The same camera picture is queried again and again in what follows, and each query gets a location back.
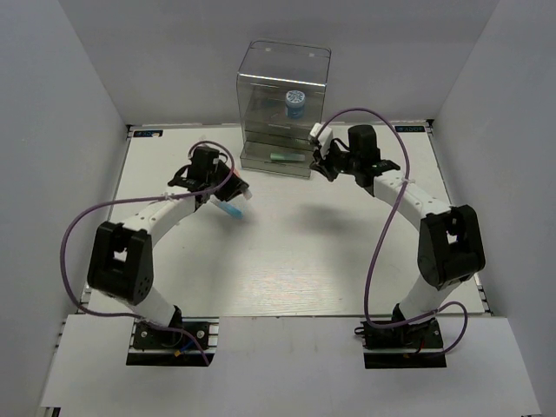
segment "white panel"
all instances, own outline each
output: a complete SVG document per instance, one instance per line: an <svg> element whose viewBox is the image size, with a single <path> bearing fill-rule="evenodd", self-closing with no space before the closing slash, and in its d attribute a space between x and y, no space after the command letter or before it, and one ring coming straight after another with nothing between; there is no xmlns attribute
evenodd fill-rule
<svg viewBox="0 0 556 417"><path fill-rule="evenodd" d="M125 122L237 122L249 42L332 49L325 113L434 118L498 0L62 0Z"/></svg>
<svg viewBox="0 0 556 417"><path fill-rule="evenodd" d="M472 319L446 369L364 368L356 318L223 318L206 368L126 367L131 320L71 316L44 406L79 416L521 416L539 408L505 319ZM440 318L446 341L460 318Z"/></svg>
<svg viewBox="0 0 556 417"><path fill-rule="evenodd" d="M376 127L384 158L403 161L399 144L384 126ZM335 126L347 140L348 127ZM239 163L239 127L166 129L162 137L131 140L118 198L160 194L187 163L189 148L205 135L229 147ZM446 201L427 134L402 134L412 177ZM341 175L330 183L242 170L253 209L241 222L212 204L172 229L155 247L155 285L184 315L362 314L363 288L374 245L390 207ZM113 220L142 205L118 206ZM370 310L391 314L419 275L418 233L399 216L386 239L371 287ZM474 281L453 292L472 312L483 312ZM121 311L94 292L91 307Z"/></svg>
<svg viewBox="0 0 556 417"><path fill-rule="evenodd" d="M486 295L507 315L546 415L556 415L555 28L555 2L500 2L434 141L455 202L477 209Z"/></svg>
<svg viewBox="0 0 556 417"><path fill-rule="evenodd" d="M126 129L56 0L0 2L0 57L0 414L27 417L75 311L60 280L63 231L113 195ZM78 293L104 216L69 245Z"/></svg>

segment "black metal base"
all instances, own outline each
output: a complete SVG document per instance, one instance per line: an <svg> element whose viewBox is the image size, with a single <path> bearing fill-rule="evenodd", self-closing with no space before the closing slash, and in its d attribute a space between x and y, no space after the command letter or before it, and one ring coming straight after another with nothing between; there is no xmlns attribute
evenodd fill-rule
<svg viewBox="0 0 556 417"><path fill-rule="evenodd" d="M391 321L377 323L388 324ZM365 369L446 367L446 358L439 353L444 342L436 320L420 327L415 333L407 331L408 328L371 328L365 321L361 325L355 333L364 340Z"/></svg>
<svg viewBox="0 0 556 417"><path fill-rule="evenodd" d="M201 348L206 349L209 346L209 326L210 323L207 321L185 321L181 328L191 333L199 342ZM202 338L197 337L199 331L204 333ZM154 330L147 324L139 322L134 333L133 348L144 351L168 349L173 354L177 349L187 345L189 341L188 337L180 333Z"/></svg>
<svg viewBox="0 0 556 417"><path fill-rule="evenodd" d="M184 321L172 327L181 327L188 331L201 345L203 350L209 348L208 321ZM145 367L206 367L204 359L197 350L196 346L190 346L185 354L175 355L180 348L187 346L190 338L177 332L166 332L155 330L146 323L136 324L133 334L133 344L131 347L135 352L128 352L126 365L145 366ZM211 363L214 353L205 352L208 362Z"/></svg>
<svg viewBox="0 0 556 417"><path fill-rule="evenodd" d="M212 363L215 354L206 355L208 363ZM182 354L175 357L174 352L168 352L167 354L128 353L125 364L131 367L207 367L200 354Z"/></svg>

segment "blue lid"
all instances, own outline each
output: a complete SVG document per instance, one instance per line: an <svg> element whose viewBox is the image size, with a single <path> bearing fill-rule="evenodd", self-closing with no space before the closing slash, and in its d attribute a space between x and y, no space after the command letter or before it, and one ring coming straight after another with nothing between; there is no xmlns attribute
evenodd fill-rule
<svg viewBox="0 0 556 417"><path fill-rule="evenodd" d="M305 105L305 93L292 89L286 93L286 105L291 109L299 109Z"/></svg>

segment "black sticker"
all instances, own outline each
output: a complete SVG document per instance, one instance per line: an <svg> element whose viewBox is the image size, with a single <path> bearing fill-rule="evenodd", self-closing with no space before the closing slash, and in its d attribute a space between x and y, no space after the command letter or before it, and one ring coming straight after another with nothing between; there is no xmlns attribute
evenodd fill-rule
<svg viewBox="0 0 556 417"><path fill-rule="evenodd" d="M423 126L395 126L396 132L400 133L424 133Z"/></svg>
<svg viewBox="0 0 556 417"><path fill-rule="evenodd" d="M162 130L136 130L133 132L133 137L160 137L162 136Z"/></svg>

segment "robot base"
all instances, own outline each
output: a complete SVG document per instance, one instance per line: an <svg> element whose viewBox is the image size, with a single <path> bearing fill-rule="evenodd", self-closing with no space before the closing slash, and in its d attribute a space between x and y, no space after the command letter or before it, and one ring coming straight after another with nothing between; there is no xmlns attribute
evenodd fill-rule
<svg viewBox="0 0 556 417"><path fill-rule="evenodd" d="M218 320L183 321L181 326L191 333L199 342L208 361L212 362L215 355ZM178 333L164 332L138 322L129 347L126 365L145 367L206 367L201 354L190 339ZM175 352L189 347L182 354Z"/></svg>
<svg viewBox="0 0 556 417"><path fill-rule="evenodd" d="M388 324L391 321L377 321ZM400 343L399 332L393 329L371 328L366 321L355 329L364 340L365 369L402 369L446 367L442 354L444 343L436 320L430 322L418 337L409 343Z"/></svg>

